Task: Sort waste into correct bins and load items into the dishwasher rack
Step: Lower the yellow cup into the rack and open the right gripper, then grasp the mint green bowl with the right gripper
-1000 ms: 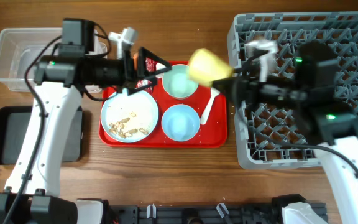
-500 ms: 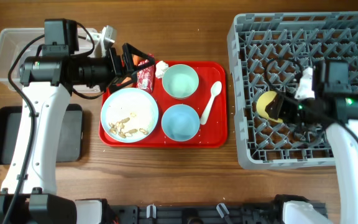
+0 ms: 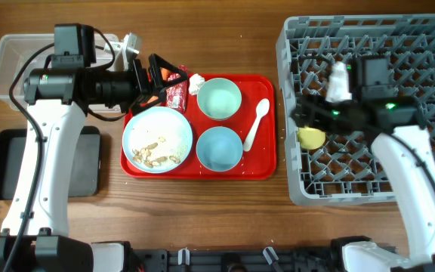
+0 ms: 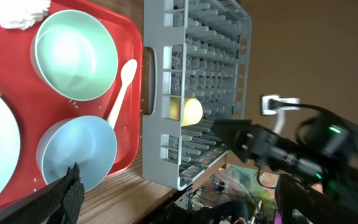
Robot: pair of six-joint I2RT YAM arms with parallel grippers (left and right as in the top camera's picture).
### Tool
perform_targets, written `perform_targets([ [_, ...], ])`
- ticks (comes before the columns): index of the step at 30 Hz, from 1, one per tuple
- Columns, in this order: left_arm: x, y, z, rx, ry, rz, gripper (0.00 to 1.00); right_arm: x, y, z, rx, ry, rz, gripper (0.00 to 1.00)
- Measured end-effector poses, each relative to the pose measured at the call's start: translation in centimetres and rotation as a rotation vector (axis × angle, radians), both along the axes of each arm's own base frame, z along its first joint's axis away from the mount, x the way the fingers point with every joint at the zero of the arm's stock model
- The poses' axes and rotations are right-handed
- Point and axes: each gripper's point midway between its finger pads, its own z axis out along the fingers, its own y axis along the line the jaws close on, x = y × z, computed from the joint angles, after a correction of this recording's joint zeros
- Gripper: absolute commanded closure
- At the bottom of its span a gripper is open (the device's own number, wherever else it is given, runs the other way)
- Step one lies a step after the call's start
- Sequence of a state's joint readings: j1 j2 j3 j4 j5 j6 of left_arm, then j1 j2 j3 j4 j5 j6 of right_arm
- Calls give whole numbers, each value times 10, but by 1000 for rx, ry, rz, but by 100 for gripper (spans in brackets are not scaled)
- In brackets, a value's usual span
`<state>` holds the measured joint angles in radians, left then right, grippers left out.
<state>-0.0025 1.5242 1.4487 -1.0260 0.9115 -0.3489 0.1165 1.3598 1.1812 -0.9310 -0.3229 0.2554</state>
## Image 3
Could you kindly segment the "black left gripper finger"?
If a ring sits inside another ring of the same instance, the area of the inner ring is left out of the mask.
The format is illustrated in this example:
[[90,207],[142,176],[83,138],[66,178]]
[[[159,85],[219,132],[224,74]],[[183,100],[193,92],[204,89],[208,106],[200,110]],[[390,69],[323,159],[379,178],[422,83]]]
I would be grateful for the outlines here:
[[168,82],[170,82],[170,81],[181,82],[182,81],[182,71],[178,67],[175,67],[172,64],[170,64],[167,60],[164,60],[158,54],[151,54],[149,56],[149,62],[150,62],[149,73],[152,76],[152,79],[154,82],[163,82],[161,72],[160,72],[161,68],[165,68],[165,69],[171,71],[171,73],[177,73],[180,75],[179,78],[173,79],[173,80],[168,80]]
[[[179,78],[177,73],[162,73],[162,79],[164,82]],[[166,107],[185,107],[187,105],[187,92],[189,81],[186,80],[177,85],[171,86],[166,90]],[[148,104],[157,100],[157,96],[153,96],[147,102]]]

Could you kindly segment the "green bowl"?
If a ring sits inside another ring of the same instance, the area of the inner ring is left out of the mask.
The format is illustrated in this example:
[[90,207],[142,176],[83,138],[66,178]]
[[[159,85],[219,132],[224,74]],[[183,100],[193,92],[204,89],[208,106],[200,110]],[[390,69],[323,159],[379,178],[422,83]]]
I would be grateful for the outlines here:
[[229,79],[214,78],[206,81],[197,94],[197,104],[208,118],[223,121],[239,110],[242,92]]

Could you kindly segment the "yellow plastic cup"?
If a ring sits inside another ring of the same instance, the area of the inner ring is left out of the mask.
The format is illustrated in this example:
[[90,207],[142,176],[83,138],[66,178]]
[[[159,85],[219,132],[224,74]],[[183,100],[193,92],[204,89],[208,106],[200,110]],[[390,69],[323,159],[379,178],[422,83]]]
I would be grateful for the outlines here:
[[325,132],[309,127],[299,128],[297,137],[301,147],[306,150],[318,149],[326,140]]

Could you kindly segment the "light blue bowl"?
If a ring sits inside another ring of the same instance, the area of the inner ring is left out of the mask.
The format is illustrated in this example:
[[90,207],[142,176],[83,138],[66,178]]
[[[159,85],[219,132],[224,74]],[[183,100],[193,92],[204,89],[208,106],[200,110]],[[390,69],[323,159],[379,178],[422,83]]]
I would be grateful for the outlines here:
[[234,130],[217,126],[204,131],[196,142],[199,162],[213,172],[227,172],[238,165],[243,143]]

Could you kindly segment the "white plastic spoon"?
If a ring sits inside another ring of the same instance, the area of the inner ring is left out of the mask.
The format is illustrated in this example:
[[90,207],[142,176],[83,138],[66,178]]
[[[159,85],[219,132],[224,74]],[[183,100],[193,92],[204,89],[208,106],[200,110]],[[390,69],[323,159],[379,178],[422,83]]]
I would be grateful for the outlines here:
[[259,124],[261,122],[261,119],[267,115],[267,113],[270,110],[270,101],[267,98],[262,99],[258,105],[256,106],[256,117],[255,120],[245,138],[245,141],[243,143],[243,150],[245,152],[248,152],[251,150],[252,145],[254,143]]

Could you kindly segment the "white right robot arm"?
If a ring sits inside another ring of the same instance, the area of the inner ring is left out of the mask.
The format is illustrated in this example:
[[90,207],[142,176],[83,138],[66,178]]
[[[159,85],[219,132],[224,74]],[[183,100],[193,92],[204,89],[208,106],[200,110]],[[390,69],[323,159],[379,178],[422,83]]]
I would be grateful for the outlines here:
[[298,98],[290,117],[297,126],[332,134],[363,132],[393,189],[406,228],[409,257],[372,241],[340,247],[345,271],[435,271],[435,162],[430,134],[413,97],[332,103]]

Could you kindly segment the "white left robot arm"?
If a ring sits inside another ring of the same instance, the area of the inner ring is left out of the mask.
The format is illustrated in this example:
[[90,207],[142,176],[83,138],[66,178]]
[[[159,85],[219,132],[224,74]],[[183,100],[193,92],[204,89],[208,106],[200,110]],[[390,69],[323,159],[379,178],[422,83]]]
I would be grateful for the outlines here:
[[127,242],[88,244],[68,235],[67,203],[79,135],[92,104],[120,105],[133,113],[165,98],[162,70],[174,66],[158,55],[144,69],[139,60],[123,72],[96,66],[81,54],[57,54],[25,82],[29,125],[10,210],[0,233],[0,271],[134,271]]

